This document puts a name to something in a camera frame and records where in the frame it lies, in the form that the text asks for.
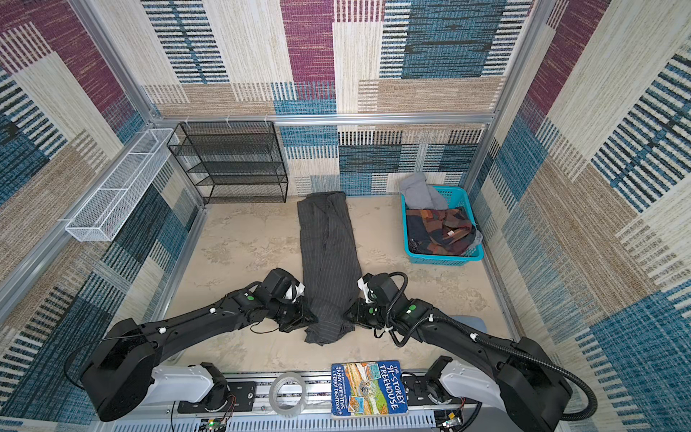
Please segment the dark grey pinstripe shirt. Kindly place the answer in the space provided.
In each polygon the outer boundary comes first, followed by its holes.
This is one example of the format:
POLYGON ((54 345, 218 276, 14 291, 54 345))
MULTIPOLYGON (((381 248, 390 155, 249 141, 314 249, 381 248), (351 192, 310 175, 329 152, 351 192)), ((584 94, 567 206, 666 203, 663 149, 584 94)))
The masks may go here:
POLYGON ((304 296, 317 317, 305 341, 324 346, 354 330, 344 314, 356 302, 363 272, 345 193, 310 194, 297 203, 297 211, 304 296))

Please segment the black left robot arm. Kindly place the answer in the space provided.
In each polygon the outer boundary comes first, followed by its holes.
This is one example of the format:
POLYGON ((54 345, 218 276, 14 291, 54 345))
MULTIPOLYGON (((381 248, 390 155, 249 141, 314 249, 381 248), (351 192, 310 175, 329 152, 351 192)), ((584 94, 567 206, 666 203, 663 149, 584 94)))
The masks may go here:
POLYGON ((265 319, 289 333, 317 322, 303 285, 282 268, 264 281, 227 293, 203 308, 173 318, 116 323, 82 366, 79 380, 101 421, 124 417, 142 404, 183 401, 206 412, 226 410, 232 400, 227 379, 209 362, 163 366, 189 347, 265 319))

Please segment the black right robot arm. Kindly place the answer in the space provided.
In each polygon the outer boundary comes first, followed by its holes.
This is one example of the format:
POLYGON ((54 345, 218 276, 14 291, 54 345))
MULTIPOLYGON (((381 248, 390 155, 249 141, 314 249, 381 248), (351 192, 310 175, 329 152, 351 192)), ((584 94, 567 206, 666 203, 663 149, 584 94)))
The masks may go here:
POLYGON ((416 340, 440 347, 474 366, 498 385, 507 414, 524 431, 554 431, 565 421, 573 395, 566 377, 531 338, 497 338, 444 314, 429 302, 410 299, 401 272, 367 274, 358 281, 363 293, 345 319, 389 334, 397 347, 416 340))

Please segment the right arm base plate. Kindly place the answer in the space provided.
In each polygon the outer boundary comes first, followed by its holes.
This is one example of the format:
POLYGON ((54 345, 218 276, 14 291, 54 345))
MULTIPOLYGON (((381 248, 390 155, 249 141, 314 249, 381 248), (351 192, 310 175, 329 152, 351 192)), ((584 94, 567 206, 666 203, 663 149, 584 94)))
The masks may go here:
POLYGON ((460 406, 463 402, 465 404, 477 403, 473 399, 450 396, 442 390, 440 384, 436 382, 430 383, 424 375, 416 375, 412 372, 404 371, 401 381, 404 384, 408 406, 410 407, 431 405, 460 406))

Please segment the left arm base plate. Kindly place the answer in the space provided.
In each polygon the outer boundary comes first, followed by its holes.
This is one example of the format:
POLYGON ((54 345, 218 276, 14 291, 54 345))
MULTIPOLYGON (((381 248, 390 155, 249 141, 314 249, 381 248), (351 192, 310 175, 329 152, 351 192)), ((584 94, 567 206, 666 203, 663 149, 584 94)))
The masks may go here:
POLYGON ((223 391, 213 389, 212 395, 200 402, 180 401, 178 414, 218 414, 250 412, 254 408, 257 382, 228 383, 223 391))

